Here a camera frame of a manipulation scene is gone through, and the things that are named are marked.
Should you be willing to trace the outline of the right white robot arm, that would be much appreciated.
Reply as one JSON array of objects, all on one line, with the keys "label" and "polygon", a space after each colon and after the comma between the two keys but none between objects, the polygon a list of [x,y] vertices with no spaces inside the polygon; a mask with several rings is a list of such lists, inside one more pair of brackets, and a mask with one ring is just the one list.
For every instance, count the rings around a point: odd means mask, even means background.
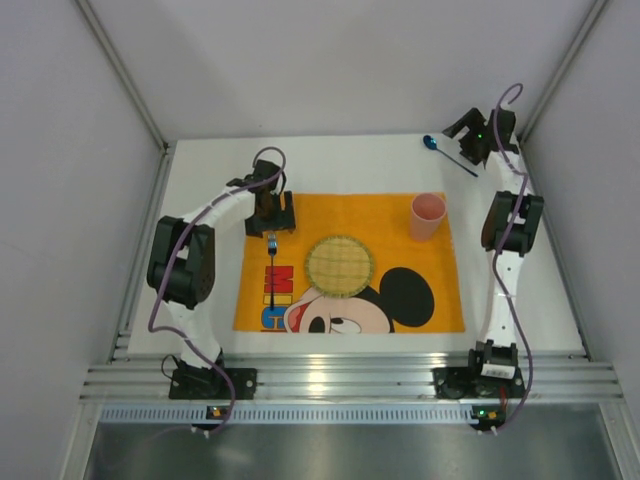
[{"label": "right white robot arm", "polygon": [[517,285],[544,209],[544,199],[531,191],[513,139],[515,123],[515,113],[505,107],[489,116],[473,107],[443,131],[458,141],[460,155],[469,163],[485,167],[493,162],[497,167],[499,189],[481,231],[481,247],[491,257],[491,297],[488,318],[471,350],[470,368],[481,379],[509,382],[519,375],[516,341],[521,326],[513,314]]}]

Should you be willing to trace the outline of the yellow woven round plate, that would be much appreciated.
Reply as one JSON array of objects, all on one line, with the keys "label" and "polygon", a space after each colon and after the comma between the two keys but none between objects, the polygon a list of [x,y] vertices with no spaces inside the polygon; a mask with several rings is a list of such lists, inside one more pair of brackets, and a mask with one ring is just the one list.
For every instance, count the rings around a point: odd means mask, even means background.
[{"label": "yellow woven round plate", "polygon": [[306,255],[304,270],[309,284],[329,298],[351,298],[369,284],[374,257],[360,240],[346,235],[329,236],[314,244]]}]

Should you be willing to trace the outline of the orange cartoon mouse placemat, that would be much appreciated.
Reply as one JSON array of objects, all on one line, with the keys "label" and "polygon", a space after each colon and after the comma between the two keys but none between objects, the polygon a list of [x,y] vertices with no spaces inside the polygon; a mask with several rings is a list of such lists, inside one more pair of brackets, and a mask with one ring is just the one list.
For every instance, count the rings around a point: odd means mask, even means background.
[{"label": "orange cartoon mouse placemat", "polygon": [[[411,194],[297,194],[296,230],[277,234],[275,308],[263,239],[245,242],[234,328],[278,334],[435,334],[465,330],[448,221],[425,242],[409,232]],[[370,284],[351,298],[312,288],[304,261],[319,240],[346,235],[374,257]]]}]

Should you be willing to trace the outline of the pink plastic cup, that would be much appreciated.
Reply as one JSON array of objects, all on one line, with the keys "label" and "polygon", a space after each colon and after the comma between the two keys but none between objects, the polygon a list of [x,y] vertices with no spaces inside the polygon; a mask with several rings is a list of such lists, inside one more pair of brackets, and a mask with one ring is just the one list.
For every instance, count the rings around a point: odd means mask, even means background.
[{"label": "pink plastic cup", "polygon": [[439,228],[447,214],[446,201],[437,193],[415,196],[410,206],[409,232],[413,240],[425,242]]}]

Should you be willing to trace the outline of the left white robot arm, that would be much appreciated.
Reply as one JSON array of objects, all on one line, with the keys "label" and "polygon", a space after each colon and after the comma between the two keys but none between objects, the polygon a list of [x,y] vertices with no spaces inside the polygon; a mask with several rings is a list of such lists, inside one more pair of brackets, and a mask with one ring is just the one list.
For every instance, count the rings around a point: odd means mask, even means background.
[{"label": "left white robot arm", "polygon": [[296,229],[285,165],[257,155],[252,172],[228,181],[213,200],[182,217],[163,216],[156,224],[146,273],[156,298],[147,330],[179,337],[181,360],[188,366],[222,370],[222,348],[206,308],[216,281],[216,237],[243,225],[247,236],[266,239],[273,258],[276,234]]}]

